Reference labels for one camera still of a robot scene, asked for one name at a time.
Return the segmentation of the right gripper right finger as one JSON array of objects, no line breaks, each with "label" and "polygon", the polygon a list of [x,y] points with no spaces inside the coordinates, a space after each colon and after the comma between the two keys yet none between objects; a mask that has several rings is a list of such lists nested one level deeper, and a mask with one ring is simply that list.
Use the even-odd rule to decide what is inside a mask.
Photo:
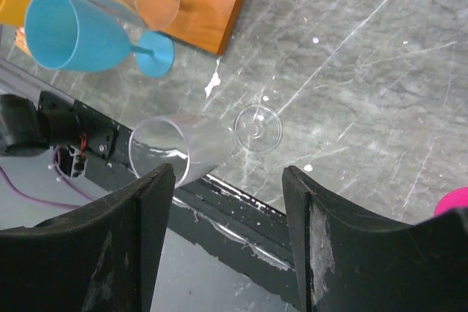
[{"label": "right gripper right finger", "polygon": [[467,209],[405,224],[286,167],[282,188],[303,311],[465,311]]}]

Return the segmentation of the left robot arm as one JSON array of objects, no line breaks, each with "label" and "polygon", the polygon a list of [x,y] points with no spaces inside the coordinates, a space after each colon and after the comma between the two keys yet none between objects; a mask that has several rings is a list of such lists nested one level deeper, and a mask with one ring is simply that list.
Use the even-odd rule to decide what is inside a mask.
[{"label": "left robot arm", "polygon": [[83,131],[71,104],[43,91],[39,103],[1,95],[1,155],[33,157],[52,146],[77,143]]}]

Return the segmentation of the clear flute glass three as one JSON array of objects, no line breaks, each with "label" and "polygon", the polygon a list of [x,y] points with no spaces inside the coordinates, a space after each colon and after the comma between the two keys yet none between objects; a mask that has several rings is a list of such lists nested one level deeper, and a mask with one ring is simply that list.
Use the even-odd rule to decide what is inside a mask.
[{"label": "clear flute glass three", "polygon": [[238,149],[260,155],[273,151],[282,136],[279,114],[262,103],[245,106],[232,126],[207,115],[151,116],[129,136],[129,164],[138,178],[169,164],[180,188],[224,164]]}]

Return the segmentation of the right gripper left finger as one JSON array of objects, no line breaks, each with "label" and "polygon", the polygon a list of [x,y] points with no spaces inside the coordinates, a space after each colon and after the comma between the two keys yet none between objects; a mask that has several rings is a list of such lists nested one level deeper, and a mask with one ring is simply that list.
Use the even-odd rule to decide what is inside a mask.
[{"label": "right gripper left finger", "polygon": [[1,231],[3,311],[149,311],[175,174],[163,164],[38,225]]}]

